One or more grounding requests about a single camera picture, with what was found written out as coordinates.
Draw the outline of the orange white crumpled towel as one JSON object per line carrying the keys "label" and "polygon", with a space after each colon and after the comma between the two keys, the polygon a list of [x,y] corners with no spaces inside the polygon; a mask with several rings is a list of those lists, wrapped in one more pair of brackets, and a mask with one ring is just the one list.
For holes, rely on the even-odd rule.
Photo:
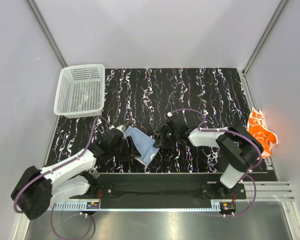
{"label": "orange white crumpled towel", "polygon": [[272,149],[278,145],[279,141],[277,135],[273,131],[268,130],[265,116],[260,109],[257,110],[252,107],[246,129],[262,145],[262,158],[270,158]]}

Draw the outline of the blue white bear towel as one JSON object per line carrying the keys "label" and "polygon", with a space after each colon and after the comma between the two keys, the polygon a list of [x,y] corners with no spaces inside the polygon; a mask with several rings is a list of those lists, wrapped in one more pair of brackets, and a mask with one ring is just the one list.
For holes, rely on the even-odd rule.
{"label": "blue white bear towel", "polygon": [[125,130],[125,136],[131,136],[133,143],[141,156],[135,157],[141,164],[148,166],[159,152],[159,148],[153,147],[155,140],[136,127],[129,126]]}

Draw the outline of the white perforated plastic basket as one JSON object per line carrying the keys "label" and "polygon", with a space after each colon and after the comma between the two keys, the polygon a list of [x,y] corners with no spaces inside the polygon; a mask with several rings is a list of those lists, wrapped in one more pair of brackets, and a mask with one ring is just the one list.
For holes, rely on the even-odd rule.
{"label": "white perforated plastic basket", "polygon": [[54,114],[68,119],[100,116],[105,104],[105,78],[103,64],[64,67],[59,74]]}

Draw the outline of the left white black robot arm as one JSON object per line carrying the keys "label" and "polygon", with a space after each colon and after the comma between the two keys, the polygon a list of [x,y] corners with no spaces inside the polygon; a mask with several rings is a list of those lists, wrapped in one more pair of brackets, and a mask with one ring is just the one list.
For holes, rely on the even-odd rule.
{"label": "left white black robot arm", "polygon": [[75,155],[48,167],[28,167],[11,193],[13,209],[35,220],[50,205],[72,198],[93,198],[98,193],[99,174],[90,170],[108,157],[129,161],[141,154],[129,136],[132,127],[111,129],[101,141],[88,141]]}

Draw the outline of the aluminium rail frame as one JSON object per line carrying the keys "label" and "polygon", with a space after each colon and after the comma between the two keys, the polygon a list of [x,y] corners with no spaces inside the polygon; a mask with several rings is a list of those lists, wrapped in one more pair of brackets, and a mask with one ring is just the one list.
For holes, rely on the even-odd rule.
{"label": "aluminium rail frame", "polygon": [[252,204],[255,202],[292,202],[294,196],[286,182],[245,181],[238,184],[235,194],[227,198],[208,199],[201,188],[184,194],[132,194],[115,196],[107,192],[101,199],[67,199],[52,204],[48,210],[81,212],[219,212],[223,204],[234,202]]}

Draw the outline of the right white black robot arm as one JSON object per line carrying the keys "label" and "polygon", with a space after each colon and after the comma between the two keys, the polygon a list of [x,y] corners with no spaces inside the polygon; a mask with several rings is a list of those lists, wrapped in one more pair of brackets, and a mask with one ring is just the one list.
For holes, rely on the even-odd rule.
{"label": "right white black robot arm", "polygon": [[229,198],[235,185],[262,160],[263,146],[240,124],[223,128],[189,128],[185,122],[169,120],[162,126],[154,148],[171,149],[175,143],[218,148],[228,166],[217,185],[218,195]]}

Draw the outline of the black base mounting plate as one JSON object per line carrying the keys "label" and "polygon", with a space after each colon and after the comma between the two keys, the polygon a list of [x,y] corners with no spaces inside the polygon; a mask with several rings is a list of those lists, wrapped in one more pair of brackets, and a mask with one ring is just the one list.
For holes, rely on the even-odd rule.
{"label": "black base mounting plate", "polygon": [[235,194],[235,188],[229,190],[220,183],[219,173],[102,173],[96,180],[92,191],[75,199],[98,199],[105,194],[115,196],[124,194],[159,195],[162,193],[181,195],[193,193],[201,188],[208,199],[225,199]]}

